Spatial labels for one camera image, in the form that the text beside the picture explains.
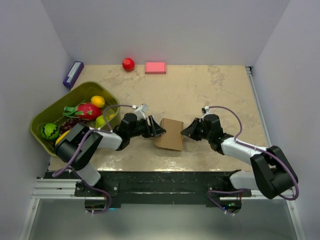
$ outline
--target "table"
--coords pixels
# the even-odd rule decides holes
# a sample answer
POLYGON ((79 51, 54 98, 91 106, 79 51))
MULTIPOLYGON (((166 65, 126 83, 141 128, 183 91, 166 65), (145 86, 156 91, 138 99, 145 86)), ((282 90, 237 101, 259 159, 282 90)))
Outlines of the table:
MULTIPOLYGON (((266 146, 254 95, 244 66, 168 65, 167 73, 147 75, 144 65, 125 72, 121 65, 86 65, 74 87, 87 81, 104 86, 121 104, 146 103, 146 115, 184 122, 187 127, 201 117, 203 106, 220 105, 234 110, 243 123, 240 140, 266 146)), ((121 116, 133 110, 121 108, 121 116)), ((226 133, 235 135, 239 124, 226 110, 214 109, 226 133)), ((150 138, 135 137, 123 151, 98 149, 91 159, 98 171, 251 171, 248 164, 214 152, 206 140, 185 137, 183 151, 158 148, 150 138)), ((65 165, 52 157, 49 171, 65 165)))

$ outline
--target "metal frame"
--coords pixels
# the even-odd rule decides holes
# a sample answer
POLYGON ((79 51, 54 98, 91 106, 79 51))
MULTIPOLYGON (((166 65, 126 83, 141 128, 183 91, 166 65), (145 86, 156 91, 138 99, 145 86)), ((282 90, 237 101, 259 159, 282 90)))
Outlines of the metal frame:
MULTIPOLYGON (((253 76, 250 67, 246 67, 246 72, 251 85, 252 93, 258 109, 260 120, 263 127, 264 136, 267 145, 271 146, 270 136, 268 134, 267 125, 264 119, 264 115, 261 110, 260 102, 258 99, 257 91, 254 85, 253 76)), ((75 197, 75 183, 79 181, 77 179, 37 179, 31 201, 26 213, 25 221, 22 227, 19 240, 28 240, 35 221, 36 213, 39 207, 41 199, 87 199, 87 200, 103 200, 103 197, 75 197)), ((260 191, 253 190, 252 197, 243 197, 247 200, 263 200, 266 199, 260 191)), ((292 190, 288 190, 283 193, 284 196, 291 197, 293 195, 292 190)), ((224 197, 224 200, 234 200, 234 197, 224 197)), ((298 240, 306 240, 306 235, 303 229, 302 221, 299 216, 298 209, 295 201, 286 201, 288 211, 291 216, 295 234, 298 240)))

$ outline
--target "pink block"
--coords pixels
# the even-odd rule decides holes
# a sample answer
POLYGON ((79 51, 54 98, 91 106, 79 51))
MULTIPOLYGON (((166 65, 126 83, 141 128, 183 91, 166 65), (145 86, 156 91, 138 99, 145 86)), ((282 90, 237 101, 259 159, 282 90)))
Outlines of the pink block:
POLYGON ((166 74, 165 62, 146 62, 145 74, 166 74))

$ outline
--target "green basket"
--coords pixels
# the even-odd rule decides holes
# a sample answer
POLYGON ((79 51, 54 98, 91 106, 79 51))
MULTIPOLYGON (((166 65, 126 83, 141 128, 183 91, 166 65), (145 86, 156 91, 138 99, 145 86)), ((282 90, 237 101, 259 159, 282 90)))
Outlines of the green basket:
MULTIPOLYGON (((111 105, 118 105, 119 101, 108 92, 99 83, 93 81, 87 81, 82 83, 78 87, 74 88, 67 95, 60 98, 54 104, 47 109, 39 113, 30 123, 30 131, 37 141, 44 147, 44 149, 52 156, 55 156, 54 141, 46 140, 41 137, 40 131, 43 125, 47 123, 54 123, 58 126, 63 124, 68 117, 62 116, 65 106, 75 107, 82 103, 88 103, 93 96, 102 96, 105 99, 105 108, 111 105)), ((120 107, 114 107, 108 109, 106 115, 114 114, 114 116, 108 121, 112 127, 120 124, 121 117, 119 114, 120 107)), ((90 127, 95 127, 95 122, 91 122, 90 127)), ((105 124, 101 127, 103 130, 109 130, 105 124)))

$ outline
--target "white wall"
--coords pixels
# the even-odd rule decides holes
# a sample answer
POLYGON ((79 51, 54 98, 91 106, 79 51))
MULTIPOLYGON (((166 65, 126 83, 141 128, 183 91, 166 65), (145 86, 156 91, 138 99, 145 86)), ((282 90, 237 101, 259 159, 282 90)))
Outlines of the white wall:
POLYGON ((0 2, 0 239, 18 239, 49 155, 29 132, 33 116, 67 91, 71 67, 40 0, 0 2))
POLYGON ((290 0, 42 0, 85 64, 252 66, 290 0))
POLYGON ((298 210, 309 240, 320 235, 319 10, 319 0, 291 0, 253 67, 271 142, 299 177, 298 210))

